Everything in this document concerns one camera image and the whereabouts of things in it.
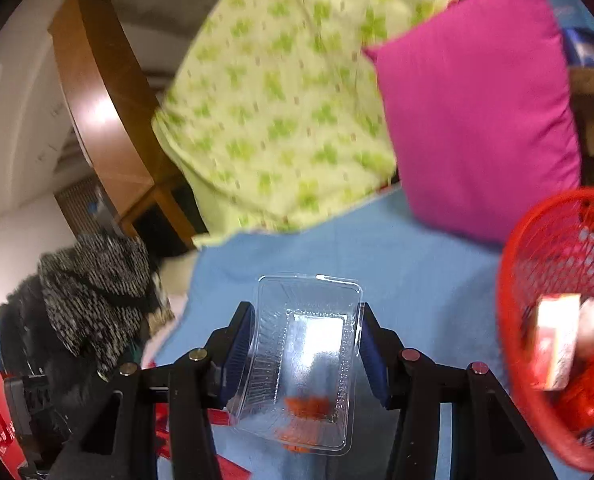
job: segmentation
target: red plastic basket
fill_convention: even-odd
[[[594,297],[594,188],[565,192],[533,208],[504,248],[497,320],[512,398],[537,437],[564,462],[594,471],[594,428],[573,434],[533,389],[522,347],[529,311],[541,294]]]

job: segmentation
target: bed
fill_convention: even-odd
[[[411,217],[398,187],[361,208],[300,234],[238,234],[204,248],[179,326],[156,357],[168,364],[227,325],[239,301],[254,301],[264,274],[300,272],[357,280],[382,326],[436,362],[465,367],[484,361],[507,388],[496,338],[495,282],[500,248],[430,230]],[[340,458],[291,453],[273,442],[213,427],[219,454],[254,479],[383,478],[397,421],[372,397],[358,365],[352,448]],[[585,480],[550,453],[560,480]],[[436,478],[450,467],[450,409],[442,411]],[[171,467],[158,464],[159,478]]]

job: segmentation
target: black and white knitted fabric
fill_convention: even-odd
[[[38,273],[61,342],[75,356],[92,351],[97,371],[109,377],[144,315],[158,307],[144,244],[83,235],[70,248],[44,254]]]

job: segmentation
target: pink pillow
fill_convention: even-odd
[[[421,221],[505,242],[529,208],[579,186],[568,69],[546,0],[461,0],[365,53]]]

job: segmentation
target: metal screw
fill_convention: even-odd
[[[136,363],[124,363],[119,367],[119,373],[123,376],[129,376],[139,370],[139,366]]]
[[[475,361],[470,365],[470,367],[472,368],[472,371],[477,375],[486,375],[488,373],[488,370],[490,370],[490,368],[488,368],[488,365],[481,361]]]
[[[188,352],[188,357],[192,361],[202,361],[208,357],[208,351],[205,348],[193,348]]]
[[[401,357],[403,357],[406,361],[418,361],[421,356],[414,348],[406,348],[401,351]]]

